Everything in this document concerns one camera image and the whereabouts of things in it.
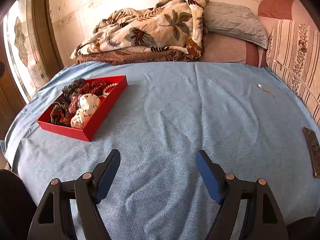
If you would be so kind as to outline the red white plaid scrunchie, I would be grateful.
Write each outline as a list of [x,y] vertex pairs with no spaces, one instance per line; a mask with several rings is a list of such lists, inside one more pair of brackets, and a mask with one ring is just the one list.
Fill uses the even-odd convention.
[[69,104],[69,107],[68,107],[69,114],[75,114],[76,111],[80,108],[79,100],[81,96],[82,96],[81,94],[78,96],[72,96],[71,103]]

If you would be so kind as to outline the red jewelry tray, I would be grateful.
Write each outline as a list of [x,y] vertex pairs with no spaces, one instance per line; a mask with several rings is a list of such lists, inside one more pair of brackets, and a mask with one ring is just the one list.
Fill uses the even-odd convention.
[[[85,83],[93,81],[105,81],[107,83],[106,88],[103,90],[103,94],[98,96],[100,99],[100,105],[87,125],[83,129],[71,127],[71,118],[75,116],[75,114],[69,114],[68,111],[71,99],[66,100],[63,94],[61,94],[39,117],[37,122],[42,129],[83,141],[92,140],[100,124],[114,106],[120,94],[126,88],[127,79],[125,75],[122,75],[99,77],[95,79],[87,79],[85,81]],[[77,89],[72,96],[78,95],[80,94]]]

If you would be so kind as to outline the brown patterned hair clip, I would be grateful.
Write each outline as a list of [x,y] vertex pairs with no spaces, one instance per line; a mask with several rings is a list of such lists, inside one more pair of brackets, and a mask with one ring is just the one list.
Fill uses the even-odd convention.
[[310,153],[313,177],[319,178],[319,141],[317,135],[313,130],[306,127],[302,128],[302,132]]

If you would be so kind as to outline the grey black fluffy scrunchie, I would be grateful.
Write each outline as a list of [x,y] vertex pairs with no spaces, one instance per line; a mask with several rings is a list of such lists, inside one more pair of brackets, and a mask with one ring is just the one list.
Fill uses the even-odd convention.
[[85,84],[85,79],[80,78],[80,79],[76,79],[74,80],[70,85],[65,86],[62,89],[62,93],[64,98],[67,100],[70,100],[72,97],[72,94],[79,88],[81,88],[84,84]]

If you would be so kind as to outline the red white dotted scrunchie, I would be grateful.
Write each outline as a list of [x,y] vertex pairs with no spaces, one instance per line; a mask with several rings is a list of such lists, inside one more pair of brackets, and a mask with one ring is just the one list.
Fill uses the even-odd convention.
[[82,95],[94,94],[96,96],[101,96],[106,86],[107,83],[105,81],[87,82],[78,89],[78,93]]

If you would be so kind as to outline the light blue bed sheet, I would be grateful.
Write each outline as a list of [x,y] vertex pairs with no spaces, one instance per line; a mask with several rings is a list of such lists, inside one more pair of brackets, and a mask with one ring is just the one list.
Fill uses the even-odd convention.
[[[73,80],[118,75],[128,85],[91,142],[38,125]],[[219,206],[197,170],[199,150],[239,179],[266,179],[285,223],[316,214],[319,180],[303,127],[319,132],[302,101],[265,68],[90,62],[63,69],[43,86],[18,113],[1,149],[38,203],[51,179],[79,178],[116,148],[120,167],[98,205],[111,238],[204,239]]]

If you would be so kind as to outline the pink striped pillow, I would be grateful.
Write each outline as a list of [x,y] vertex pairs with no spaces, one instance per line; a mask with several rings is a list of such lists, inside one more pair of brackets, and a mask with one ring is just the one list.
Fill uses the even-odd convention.
[[279,20],[271,30],[266,63],[319,124],[319,31],[293,20]]

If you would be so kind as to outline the pink bed cover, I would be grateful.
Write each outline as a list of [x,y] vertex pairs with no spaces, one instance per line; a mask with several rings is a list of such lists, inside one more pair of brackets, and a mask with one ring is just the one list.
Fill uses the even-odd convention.
[[[258,19],[270,35],[279,20],[293,20],[317,29],[313,19],[299,0],[263,0],[258,6]],[[266,67],[266,50],[238,38],[207,33],[203,37],[203,62],[240,62]]]

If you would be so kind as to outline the grey pillow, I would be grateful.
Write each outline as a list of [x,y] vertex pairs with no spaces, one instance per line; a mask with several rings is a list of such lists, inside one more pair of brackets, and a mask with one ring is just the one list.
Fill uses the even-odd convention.
[[266,29],[248,7],[210,2],[204,9],[204,22],[209,32],[252,42],[267,49]]

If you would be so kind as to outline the floral leaf print blanket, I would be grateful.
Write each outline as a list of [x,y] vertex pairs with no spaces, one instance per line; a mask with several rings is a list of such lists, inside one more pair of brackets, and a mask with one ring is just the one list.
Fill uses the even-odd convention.
[[172,51],[198,59],[203,52],[203,15],[208,2],[159,0],[151,9],[117,10],[95,26],[90,38],[73,50],[71,59],[109,51],[143,55]]

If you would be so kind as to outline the window with frame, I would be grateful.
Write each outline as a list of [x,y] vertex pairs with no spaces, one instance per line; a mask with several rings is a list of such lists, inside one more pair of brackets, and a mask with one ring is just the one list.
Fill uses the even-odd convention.
[[49,0],[13,0],[3,20],[10,71],[25,102],[63,69]]

